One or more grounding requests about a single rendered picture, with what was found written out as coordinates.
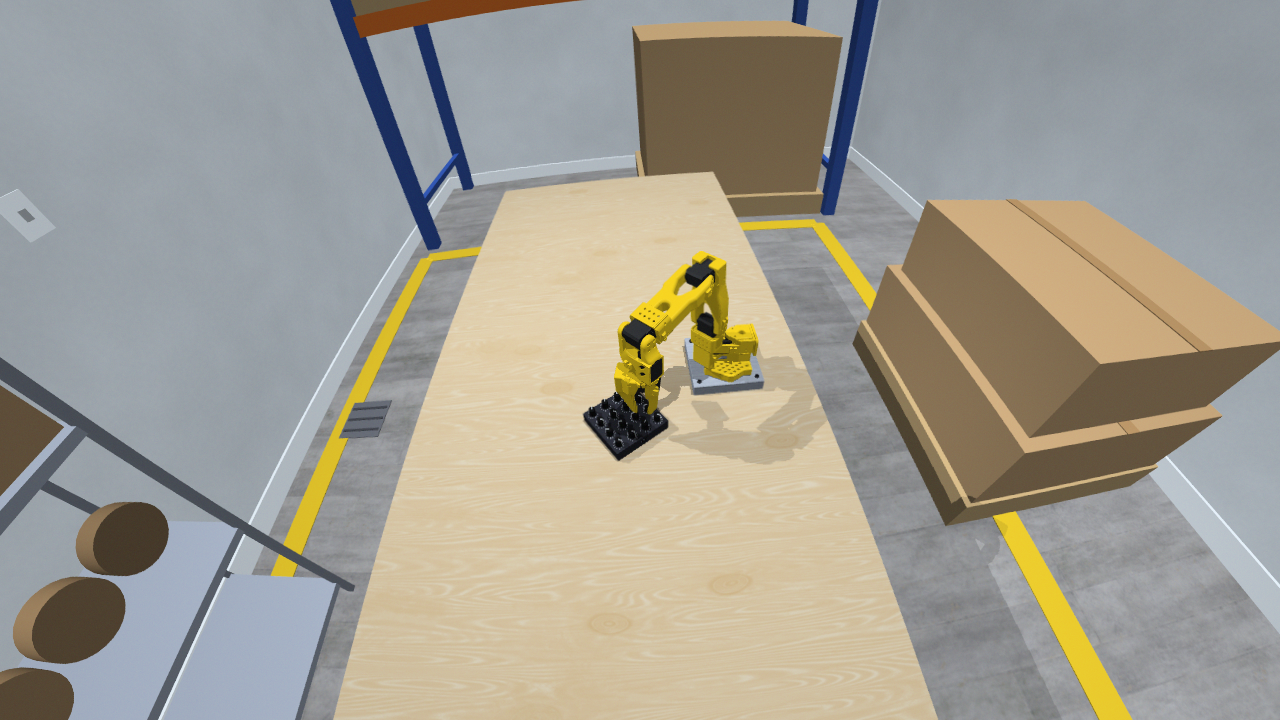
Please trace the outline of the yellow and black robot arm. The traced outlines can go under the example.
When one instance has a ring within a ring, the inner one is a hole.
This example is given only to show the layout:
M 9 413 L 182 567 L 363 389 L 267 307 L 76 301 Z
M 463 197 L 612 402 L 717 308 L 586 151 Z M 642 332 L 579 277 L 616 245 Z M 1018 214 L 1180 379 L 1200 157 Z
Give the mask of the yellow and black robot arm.
M 691 322 L 696 323 L 691 328 L 692 360 L 704 366 L 705 375 L 728 382 L 751 375 L 750 357 L 756 343 L 751 324 L 727 329 L 730 297 L 726 265 L 721 258 L 698 252 L 692 256 L 692 266 L 680 266 L 653 299 L 630 315 L 631 322 L 620 325 L 620 357 L 639 380 L 652 386 L 664 375 L 664 356 L 657 345 L 666 342 L 689 313 Z M 694 286 L 692 291 L 676 296 L 685 282 Z M 712 315 L 704 313 L 703 302 L 710 307 Z M 718 359 L 721 356 L 727 359 Z

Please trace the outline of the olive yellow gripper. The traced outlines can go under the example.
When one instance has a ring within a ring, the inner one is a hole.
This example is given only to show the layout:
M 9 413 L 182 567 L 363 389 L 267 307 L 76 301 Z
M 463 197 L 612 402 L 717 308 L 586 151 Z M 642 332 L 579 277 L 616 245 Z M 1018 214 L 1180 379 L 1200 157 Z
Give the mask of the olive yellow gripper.
M 659 393 L 657 395 L 657 392 L 660 389 L 660 378 L 652 386 L 646 386 L 646 383 L 639 380 L 637 377 L 628 370 L 628 368 L 625 368 L 625 363 L 617 363 L 614 370 L 614 388 L 616 392 L 625 400 L 625 402 L 634 413 L 637 413 L 637 406 L 635 401 L 636 392 L 645 393 L 645 397 L 649 401 L 649 406 L 646 410 L 648 414 L 652 414 L 657 410 L 657 404 L 658 404 L 657 398 L 659 395 Z

